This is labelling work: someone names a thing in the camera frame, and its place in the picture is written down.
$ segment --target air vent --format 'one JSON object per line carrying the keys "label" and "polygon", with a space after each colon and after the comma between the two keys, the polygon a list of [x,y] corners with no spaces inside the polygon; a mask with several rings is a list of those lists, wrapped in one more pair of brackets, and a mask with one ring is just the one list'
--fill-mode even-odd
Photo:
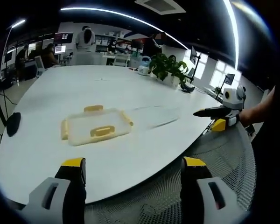
{"label": "air vent", "polygon": [[173,0],[136,0],[135,3],[149,8],[160,15],[185,13],[186,11]]}

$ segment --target oval table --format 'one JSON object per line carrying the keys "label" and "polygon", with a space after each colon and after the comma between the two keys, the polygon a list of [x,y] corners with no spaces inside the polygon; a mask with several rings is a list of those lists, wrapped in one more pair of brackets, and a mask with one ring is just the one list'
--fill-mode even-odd
{"label": "oval table", "polygon": [[[90,105],[132,110],[179,108],[179,119],[158,128],[131,132],[111,140],[73,147],[60,137],[70,114]],[[115,66],[52,68],[27,90],[14,112],[21,113],[18,132],[0,144],[0,189],[18,203],[67,159],[86,158],[86,203],[123,192],[153,176],[180,156],[209,125],[199,109],[218,106],[207,94],[183,93],[135,71]]]}

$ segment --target potted plant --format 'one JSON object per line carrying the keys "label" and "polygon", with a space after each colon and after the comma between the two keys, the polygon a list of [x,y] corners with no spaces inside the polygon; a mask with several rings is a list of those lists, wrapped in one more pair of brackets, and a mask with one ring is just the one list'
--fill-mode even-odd
{"label": "potted plant", "polygon": [[214,92],[216,94],[219,94],[219,95],[221,94],[222,95],[222,91],[221,91],[221,88],[219,86],[214,89]]}
{"label": "potted plant", "polygon": [[184,73],[189,70],[185,62],[177,62],[175,57],[167,58],[164,54],[153,56],[149,67],[160,82],[173,88],[186,82]]}

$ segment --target computer monitor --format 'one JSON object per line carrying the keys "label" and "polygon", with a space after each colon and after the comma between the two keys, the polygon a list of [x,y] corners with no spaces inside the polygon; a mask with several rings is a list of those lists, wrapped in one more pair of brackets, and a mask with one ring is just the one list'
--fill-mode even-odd
{"label": "computer monitor", "polygon": [[55,33],[54,44],[71,43],[73,40],[73,33]]}
{"label": "computer monitor", "polygon": [[197,60],[197,52],[195,51],[194,47],[192,46],[190,61],[193,62],[194,64],[196,64],[196,60]]}
{"label": "computer monitor", "polygon": [[8,54],[5,55],[5,59],[4,59],[4,62],[8,62],[9,60],[11,60],[13,56],[13,52],[9,52]]}
{"label": "computer monitor", "polygon": [[227,74],[227,78],[225,79],[226,84],[232,85],[232,82],[234,80],[235,74]]}
{"label": "computer monitor", "polygon": [[66,46],[56,46],[55,47],[55,55],[61,55],[61,54],[65,54],[66,51]]}

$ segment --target ceiling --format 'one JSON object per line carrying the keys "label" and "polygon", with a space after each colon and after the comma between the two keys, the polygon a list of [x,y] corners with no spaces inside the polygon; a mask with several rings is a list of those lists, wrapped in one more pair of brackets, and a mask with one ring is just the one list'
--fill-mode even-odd
{"label": "ceiling", "polygon": [[[268,0],[249,1],[258,9],[260,14],[269,18],[269,10],[263,8]],[[10,1],[0,1],[0,36],[6,34],[6,28],[19,18],[26,18],[24,26],[15,29],[11,39],[31,32],[32,30],[55,29],[62,21],[90,22],[112,25],[132,30],[136,33],[151,35],[155,30],[137,21],[118,15],[103,12],[60,12],[60,8],[67,6],[99,7],[128,14],[139,18],[171,34],[189,48],[192,44],[197,49],[210,54],[212,57],[234,64],[234,37],[231,20],[222,0],[175,0],[186,13],[159,15],[134,0],[42,0],[32,2],[17,0],[10,5]],[[262,63],[263,55],[272,50],[272,45],[261,30],[253,24],[244,12],[233,7],[238,23],[239,32],[239,68],[247,70]],[[266,75],[247,76],[255,82],[266,79]]]}

